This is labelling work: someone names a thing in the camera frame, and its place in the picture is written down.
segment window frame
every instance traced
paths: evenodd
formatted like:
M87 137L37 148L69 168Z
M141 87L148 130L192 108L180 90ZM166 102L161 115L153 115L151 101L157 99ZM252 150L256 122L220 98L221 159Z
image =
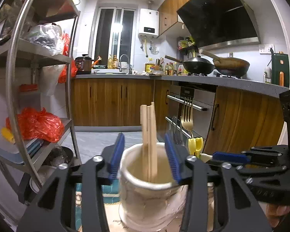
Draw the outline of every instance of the window frame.
M131 37L131 51L130 51L130 63L131 65L133 65L133 57L134 57L134 49L135 49L135 32L136 32L136 20L137 20L137 9L133 9L133 8L122 8L122 7L99 7L98 10L98 15L97 15L97 20L96 20L96 24L95 24L95 30L94 30L94 35L93 35L93 43L92 43L92 52L91 52L91 56L94 57L95 56L95 52L96 52L96 42L97 42L97 35L98 35L98 26L99 26L99 22L100 22L100 15L101 15L101 10L102 9L113 9L113 18L112 18L112 25L111 25L111 34L110 34L110 38L109 38L109 45L108 45L108 55L112 54L112 46L113 46L113 25L115 23L115 18L116 18L116 11L117 10L121 10L121 18L120 18L120 24L122 24L123 21L123 15L124 15L124 11L134 11L134 17L133 17L133 27L132 27L132 37ZM120 41L121 41L121 32L119 32L118 34L118 46L117 46L117 58L119 60L119 53L120 53Z

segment orange bag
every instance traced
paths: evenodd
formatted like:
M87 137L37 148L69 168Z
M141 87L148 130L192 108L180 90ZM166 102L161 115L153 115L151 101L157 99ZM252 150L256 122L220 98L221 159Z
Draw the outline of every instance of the orange bag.
M72 62L71 62L71 77L72 78L75 77L76 73L77 73L77 68L76 68L74 60L72 60ZM65 82L67 82L67 66L65 66L63 68L63 70L58 78L58 83L64 84Z
M68 56L69 55L69 47L70 47L70 36L67 33L63 33L62 36L64 40L64 46L63 46L63 55ZM74 59L72 58L72 63L71 63L71 77L75 77L77 73L77 68L74 62ZM65 66L58 78L58 83L64 84L67 82L67 66Z
M42 111L27 107L17 115L19 129L24 140L41 138L49 142L58 142L63 135L64 125L61 119L43 108ZM9 118L5 119L5 126L11 130Z

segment hand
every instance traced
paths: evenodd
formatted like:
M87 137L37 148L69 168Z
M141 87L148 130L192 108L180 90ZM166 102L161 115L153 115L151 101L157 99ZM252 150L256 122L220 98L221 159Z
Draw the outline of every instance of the hand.
M279 206L268 204L266 208L266 216L272 228L276 228L280 223L280 217L290 212L290 206Z

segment oven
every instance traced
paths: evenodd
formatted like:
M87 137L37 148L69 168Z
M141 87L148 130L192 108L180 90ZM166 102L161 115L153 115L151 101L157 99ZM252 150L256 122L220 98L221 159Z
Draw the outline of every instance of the oven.
M206 140L211 124L215 93L212 91L171 85L170 93L167 97L170 99L169 112L165 119L169 122L170 128L173 125L178 130L181 129L184 100L191 98L193 99L193 136L195 138L202 137ZM189 131L182 128L182 133L185 139L191 138Z

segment water heater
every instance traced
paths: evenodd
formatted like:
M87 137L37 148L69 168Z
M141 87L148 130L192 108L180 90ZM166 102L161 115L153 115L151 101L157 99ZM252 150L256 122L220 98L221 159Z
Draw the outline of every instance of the water heater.
M138 34L149 38L159 36L159 11L141 9Z

